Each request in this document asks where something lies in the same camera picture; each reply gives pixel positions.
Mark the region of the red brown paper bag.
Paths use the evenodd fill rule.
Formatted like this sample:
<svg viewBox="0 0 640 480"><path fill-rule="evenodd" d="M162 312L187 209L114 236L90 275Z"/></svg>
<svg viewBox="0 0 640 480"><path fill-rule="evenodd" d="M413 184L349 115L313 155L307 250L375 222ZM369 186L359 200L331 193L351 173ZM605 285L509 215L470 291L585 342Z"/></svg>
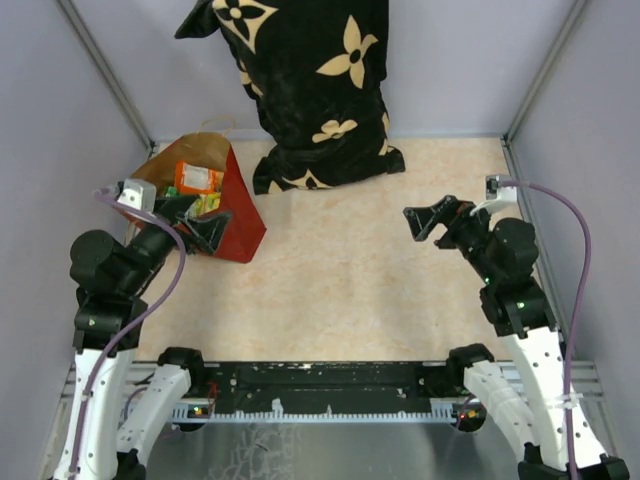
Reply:
<svg viewBox="0 0 640 480"><path fill-rule="evenodd" d="M228 211L232 213L232 219L219 249L209 257L242 264L250 262L266 233L266 226L251 199L235 152L225 135L205 129L184 134L147 160L130 177L155 185L157 199L163 188L174 186L176 164L181 161L224 173L219 208L207 214ZM168 221L183 236L178 221Z"/></svg>

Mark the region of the black floral pillow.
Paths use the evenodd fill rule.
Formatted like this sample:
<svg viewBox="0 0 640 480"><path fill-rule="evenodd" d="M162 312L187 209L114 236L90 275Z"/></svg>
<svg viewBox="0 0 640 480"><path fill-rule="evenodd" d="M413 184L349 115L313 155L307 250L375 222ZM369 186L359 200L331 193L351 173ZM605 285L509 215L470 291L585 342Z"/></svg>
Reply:
<svg viewBox="0 0 640 480"><path fill-rule="evenodd" d="M324 190L405 169L389 143L386 1L199 1L177 39L220 33L275 145L256 166L264 195Z"/></svg>

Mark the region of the green yellow snack bag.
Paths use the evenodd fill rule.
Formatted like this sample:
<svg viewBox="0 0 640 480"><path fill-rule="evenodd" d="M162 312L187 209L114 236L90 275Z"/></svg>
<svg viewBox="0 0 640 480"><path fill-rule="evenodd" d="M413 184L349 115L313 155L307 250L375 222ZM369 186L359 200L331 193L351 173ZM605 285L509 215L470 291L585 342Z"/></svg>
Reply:
<svg viewBox="0 0 640 480"><path fill-rule="evenodd" d="M197 218L205 215L209 212L217 210L221 201L221 193L206 193L206 194L183 194L178 191L174 186L165 187L161 190L161 198L176 198L176 197L194 197L194 201L189 206L186 215L189 218Z"/></svg>

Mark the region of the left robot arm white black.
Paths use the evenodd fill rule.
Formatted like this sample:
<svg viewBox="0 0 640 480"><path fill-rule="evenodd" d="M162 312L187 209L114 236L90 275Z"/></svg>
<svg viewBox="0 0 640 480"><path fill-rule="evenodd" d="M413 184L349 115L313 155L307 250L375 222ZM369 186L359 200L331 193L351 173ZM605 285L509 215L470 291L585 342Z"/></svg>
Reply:
<svg viewBox="0 0 640 480"><path fill-rule="evenodd" d="M208 373L200 351L169 347L136 403L126 378L143 322L176 288L189 253L217 250L228 211L191 218L192 196L159 200L141 215L127 244L103 230L80 235L70 250L77 283L75 389L56 479L143 479L151 450L185 395L201 394Z"/></svg>

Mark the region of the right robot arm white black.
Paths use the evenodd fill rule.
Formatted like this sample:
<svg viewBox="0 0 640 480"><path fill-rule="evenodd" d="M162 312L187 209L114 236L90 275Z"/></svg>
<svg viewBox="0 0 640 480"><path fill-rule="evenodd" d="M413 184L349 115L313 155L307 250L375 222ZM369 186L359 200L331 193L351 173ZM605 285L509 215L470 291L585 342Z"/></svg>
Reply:
<svg viewBox="0 0 640 480"><path fill-rule="evenodd" d="M446 196L403 215L417 242L437 225L435 245L457 250L484 283L482 311L509 349L522 389L516 391L482 344L450 351L448 387L473 395L512 448L521 479L627 479L625 461L605 450L570 379L569 356L548 299L533 276L539 251L532 224L490 222L485 205Z"/></svg>

